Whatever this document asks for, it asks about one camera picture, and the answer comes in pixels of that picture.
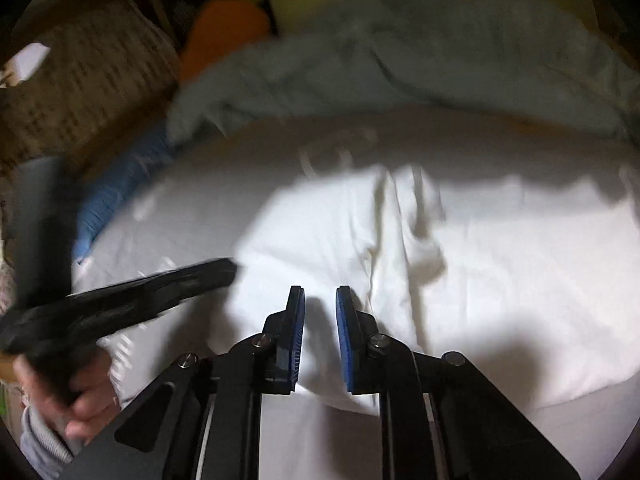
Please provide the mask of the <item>white t-shirt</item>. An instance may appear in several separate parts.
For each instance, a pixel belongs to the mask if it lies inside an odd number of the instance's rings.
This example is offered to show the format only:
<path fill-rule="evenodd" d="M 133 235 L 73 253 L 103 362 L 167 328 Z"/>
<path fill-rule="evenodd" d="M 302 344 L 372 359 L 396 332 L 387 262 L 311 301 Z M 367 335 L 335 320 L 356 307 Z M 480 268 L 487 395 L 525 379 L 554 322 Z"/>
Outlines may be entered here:
<path fill-rule="evenodd" d="M 209 347 L 258 330 L 293 285 L 307 295 L 302 387 L 340 408 L 334 294 L 347 285 L 414 350 L 458 350 L 522 408 L 626 382 L 639 369 L 639 175 L 614 195 L 583 174 L 437 180 L 432 165 L 315 174 L 243 167 L 207 188 L 212 234 L 240 272 L 209 315 Z"/>

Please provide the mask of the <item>blue patterned pillow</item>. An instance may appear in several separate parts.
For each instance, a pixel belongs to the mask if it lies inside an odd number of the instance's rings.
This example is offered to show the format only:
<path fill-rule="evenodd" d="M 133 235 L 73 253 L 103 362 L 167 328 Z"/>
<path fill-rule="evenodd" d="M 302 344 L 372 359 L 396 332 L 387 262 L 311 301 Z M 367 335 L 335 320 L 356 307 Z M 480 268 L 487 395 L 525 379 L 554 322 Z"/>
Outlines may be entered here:
<path fill-rule="evenodd" d="M 86 187 L 77 216 L 74 261 L 84 260 L 105 227 L 126 205 L 138 188 L 152 180 L 175 158 L 175 149 L 167 140 L 166 124 L 160 122 L 119 154 Z"/>

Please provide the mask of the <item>woven wicker basket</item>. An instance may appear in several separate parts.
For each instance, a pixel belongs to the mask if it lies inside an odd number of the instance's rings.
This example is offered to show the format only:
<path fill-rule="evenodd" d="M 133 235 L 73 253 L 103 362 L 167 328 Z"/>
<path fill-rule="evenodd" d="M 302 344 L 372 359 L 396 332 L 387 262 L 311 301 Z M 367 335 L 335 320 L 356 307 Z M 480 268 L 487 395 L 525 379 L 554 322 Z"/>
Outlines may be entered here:
<path fill-rule="evenodd" d="M 38 155 L 80 155 L 126 114 L 169 90 L 179 58 L 130 0 L 109 3 L 37 41 L 49 48 L 26 81 L 1 90 L 1 174 Z"/>

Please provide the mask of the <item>orange carrot plush toy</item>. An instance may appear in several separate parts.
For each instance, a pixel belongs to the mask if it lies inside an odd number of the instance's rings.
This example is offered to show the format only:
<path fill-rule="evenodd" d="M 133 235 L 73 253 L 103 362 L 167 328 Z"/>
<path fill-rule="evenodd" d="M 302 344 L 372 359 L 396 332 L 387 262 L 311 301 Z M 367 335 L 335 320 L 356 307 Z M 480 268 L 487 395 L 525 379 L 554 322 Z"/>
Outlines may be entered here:
<path fill-rule="evenodd" d="M 188 84 L 231 53 L 272 36 L 267 13 L 253 0 L 210 0 L 198 12 L 180 56 L 178 81 Z"/>

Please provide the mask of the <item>light blue crumpled blanket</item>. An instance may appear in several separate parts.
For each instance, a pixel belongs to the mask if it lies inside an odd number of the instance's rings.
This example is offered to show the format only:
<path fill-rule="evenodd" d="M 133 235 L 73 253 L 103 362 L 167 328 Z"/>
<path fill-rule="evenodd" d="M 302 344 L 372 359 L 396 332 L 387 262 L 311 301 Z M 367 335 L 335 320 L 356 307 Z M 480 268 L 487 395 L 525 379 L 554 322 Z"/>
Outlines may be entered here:
<path fill-rule="evenodd" d="M 639 74 L 546 0 L 332 0 L 296 32 L 252 44 L 183 87 L 170 143 L 262 118 L 409 103 L 639 137 Z"/>

